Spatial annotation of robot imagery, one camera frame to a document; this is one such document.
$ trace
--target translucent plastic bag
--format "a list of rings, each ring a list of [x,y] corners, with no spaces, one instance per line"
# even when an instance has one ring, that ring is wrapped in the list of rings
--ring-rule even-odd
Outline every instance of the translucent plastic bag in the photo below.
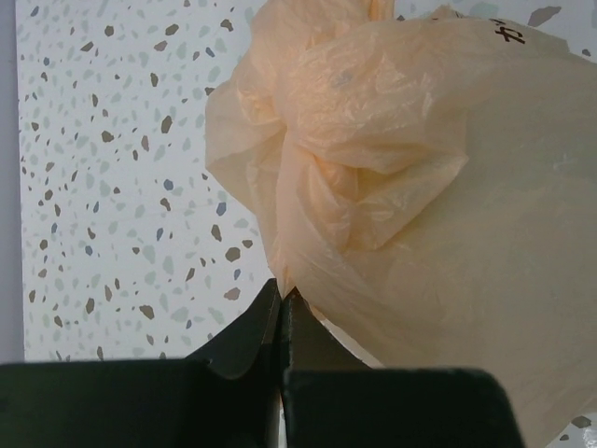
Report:
[[[597,67],[443,7],[270,0],[207,106],[207,167],[388,366],[470,366],[530,448],[597,408]]]

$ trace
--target orange plastic bag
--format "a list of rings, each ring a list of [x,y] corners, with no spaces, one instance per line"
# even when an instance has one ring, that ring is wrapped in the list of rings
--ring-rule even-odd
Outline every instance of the orange plastic bag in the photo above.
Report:
[[[597,404],[597,67],[447,7],[270,0],[207,167],[281,290],[381,363],[504,385],[530,448]]]

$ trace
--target wrinkled plastic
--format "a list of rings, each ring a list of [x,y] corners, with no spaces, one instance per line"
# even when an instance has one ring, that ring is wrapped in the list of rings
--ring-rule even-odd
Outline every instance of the wrinkled plastic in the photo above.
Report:
[[[497,377],[530,448],[597,409],[597,68],[440,8],[270,0],[210,96],[207,168],[388,366]]]

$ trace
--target crumpled plastic bag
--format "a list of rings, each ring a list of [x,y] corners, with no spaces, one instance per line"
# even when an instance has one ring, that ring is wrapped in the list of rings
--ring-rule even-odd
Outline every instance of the crumpled plastic bag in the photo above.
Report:
[[[530,448],[597,409],[597,67],[442,7],[270,0],[206,165],[283,293],[381,363],[484,369]]]

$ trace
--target gray wall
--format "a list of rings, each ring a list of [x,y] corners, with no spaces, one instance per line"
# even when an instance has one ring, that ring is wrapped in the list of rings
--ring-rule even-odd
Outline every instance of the gray wall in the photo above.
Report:
[[[0,363],[24,359],[15,1],[0,0]]]

